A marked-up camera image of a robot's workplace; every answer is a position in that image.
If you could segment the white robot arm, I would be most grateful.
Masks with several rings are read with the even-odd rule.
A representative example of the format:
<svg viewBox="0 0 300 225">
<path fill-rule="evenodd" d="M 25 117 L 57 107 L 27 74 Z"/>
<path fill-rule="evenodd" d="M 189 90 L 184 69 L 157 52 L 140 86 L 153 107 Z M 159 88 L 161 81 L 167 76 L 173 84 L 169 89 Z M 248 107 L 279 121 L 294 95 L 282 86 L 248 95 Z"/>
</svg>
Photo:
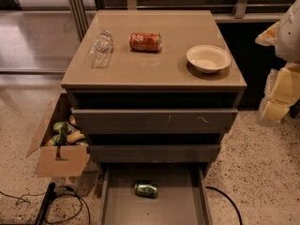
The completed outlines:
<svg viewBox="0 0 300 225">
<path fill-rule="evenodd" d="M 300 99 L 300 0 L 295 0 L 279 22 L 259 34 L 255 42 L 274 46 L 276 57 L 286 61 L 267 77 L 259 121 L 265 126 L 279 123 Z"/>
</svg>

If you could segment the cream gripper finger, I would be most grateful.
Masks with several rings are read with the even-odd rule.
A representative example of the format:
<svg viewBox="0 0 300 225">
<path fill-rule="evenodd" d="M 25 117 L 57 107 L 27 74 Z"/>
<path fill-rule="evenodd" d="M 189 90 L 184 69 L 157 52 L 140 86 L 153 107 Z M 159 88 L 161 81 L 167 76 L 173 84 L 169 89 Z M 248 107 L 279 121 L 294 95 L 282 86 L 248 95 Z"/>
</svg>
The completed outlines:
<svg viewBox="0 0 300 225">
<path fill-rule="evenodd" d="M 300 99 L 300 64 L 288 62 L 280 70 L 272 69 L 267 77 L 261 116 L 280 122 Z"/>
<path fill-rule="evenodd" d="M 278 25 L 279 22 L 272 24 L 256 37 L 255 42 L 262 46 L 274 46 L 276 44 Z"/>
</svg>

